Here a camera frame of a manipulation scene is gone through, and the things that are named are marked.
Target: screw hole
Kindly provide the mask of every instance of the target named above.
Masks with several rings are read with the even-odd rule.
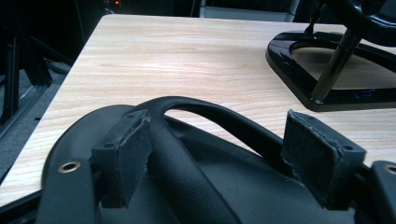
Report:
[[[390,172],[393,175],[396,175],[396,166],[393,165],[387,165],[385,166],[385,169]]]
[[[114,147],[114,144],[112,144],[112,143],[106,143],[106,144],[104,145],[104,147],[105,147],[105,148]]]
[[[343,148],[344,148],[345,150],[348,150],[348,151],[353,150],[353,147],[350,147],[350,146],[343,146]]]
[[[58,169],[58,172],[63,174],[70,173],[77,170],[80,165],[81,163],[78,161],[71,161],[61,165]]]

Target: black steering wheel stand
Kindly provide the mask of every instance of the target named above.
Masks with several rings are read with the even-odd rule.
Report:
[[[361,44],[396,47],[396,19],[381,8],[386,0],[318,0],[317,10],[304,32],[277,35],[268,45],[266,59],[279,77],[303,103],[317,112],[396,107],[396,88],[334,90],[332,87],[352,54],[396,73],[396,55]],[[346,26],[344,35],[314,32],[324,5]],[[334,54],[316,81],[291,56],[301,48],[334,49]]]

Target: glossy black base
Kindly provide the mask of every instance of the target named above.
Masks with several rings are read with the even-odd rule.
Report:
[[[311,93],[317,81],[291,56],[301,48],[336,49],[342,36],[315,32],[306,35],[303,31],[277,35],[268,45],[266,59],[271,68],[286,83],[289,89],[303,103],[316,112],[363,110],[396,107],[396,87],[390,89],[331,90],[323,101],[312,98]],[[359,44],[354,54],[377,63],[396,73],[396,55],[381,49]]]

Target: wooden desk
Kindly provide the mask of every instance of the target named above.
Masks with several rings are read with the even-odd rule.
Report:
[[[41,170],[51,147],[82,116],[102,106],[136,105],[165,95],[189,96],[227,106],[279,136],[283,136],[287,111],[293,109],[321,119],[364,147],[368,151],[367,164],[396,161],[396,109],[313,113],[268,66],[268,42],[278,33],[303,30],[305,26],[103,17],[1,186],[0,205],[40,189]],[[324,32],[345,31],[343,26],[316,27]],[[368,67],[356,65],[354,69]],[[173,115],[237,142],[204,119],[188,113]]]

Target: metal grommet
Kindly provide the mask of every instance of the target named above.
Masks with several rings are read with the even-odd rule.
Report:
[[[396,175],[396,166],[394,165],[385,165],[385,170],[393,175]]]
[[[62,174],[70,173],[77,170],[80,165],[81,163],[78,161],[70,161],[61,165],[58,169],[58,172]]]

